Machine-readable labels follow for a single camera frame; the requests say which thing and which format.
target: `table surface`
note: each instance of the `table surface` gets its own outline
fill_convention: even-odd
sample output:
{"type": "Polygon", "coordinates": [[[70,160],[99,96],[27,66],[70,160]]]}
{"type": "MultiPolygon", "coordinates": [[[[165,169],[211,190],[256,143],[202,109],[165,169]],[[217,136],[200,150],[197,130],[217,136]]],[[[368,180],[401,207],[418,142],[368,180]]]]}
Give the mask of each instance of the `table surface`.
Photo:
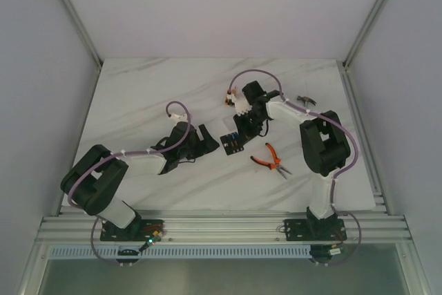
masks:
{"type": "MultiPolygon", "coordinates": [[[[112,151],[154,145],[173,128],[174,123],[165,113],[171,100],[183,102],[192,114],[192,124],[205,124],[219,141],[220,136],[236,130],[232,120],[235,111],[224,105],[229,82],[235,74],[250,68],[275,74],[291,100],[306,95],[318,102],[312,108],[315,111],[337,112],[343,126],[356,137],[334,60],[106,59],[76,161],[94,144],[103,144],[112,151]]],[[[243,75],[235,85],[240,90],[253,80],[258,80],[266,91],[276,88],[272,78],[260,73],[243,75]]],[[[179,106],[170,111],[182,113],[179,106]]],[[[227,156],[220,147],[198,158],[195,164],[181,164],[168,174],[125,178],[117,195],[136,209],[302,212],[309,205],[311,181],[316,176],[303,160],[299,131],[272,121],[267,137],[253,139],[241,153],[227,156]],[[271,159],[265,142],[274,146],[282,164],[293,173],[288,180],[249,159],[250,155],[271,159]]],[[[352,170],[340,177],[336,206],[345,210],[375,207],[362,156],[352,170]]]]}

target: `plier handle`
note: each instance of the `plier handle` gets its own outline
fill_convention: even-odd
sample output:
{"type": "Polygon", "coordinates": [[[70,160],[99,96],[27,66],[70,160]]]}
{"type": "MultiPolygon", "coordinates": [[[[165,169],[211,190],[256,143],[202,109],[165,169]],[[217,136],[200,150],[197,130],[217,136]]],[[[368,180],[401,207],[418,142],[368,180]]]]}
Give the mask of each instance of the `plier handle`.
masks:
{"type": "Polygon", "coordinates": [[[282,175],[285,179],[287,179],[287,176],[282,172],[287,172],[288,174],[291,174],[290,171],[288,171],[283,165],[281,165],[281,159],[278,158],[276,155],[275,149],[270,145],[270,143],[266,143],[265,146],[269,148],[271,152],[271,156],[273,157],[273,163],[271,162],[265,162],[264,160],[260,160],[258,158],[255,158],[253,156],[250,156],[250,159],[252,159],[256,164],[259,164],[261,166],[266,166],[269,169],[276,169],[280,175],[282,175]]]}

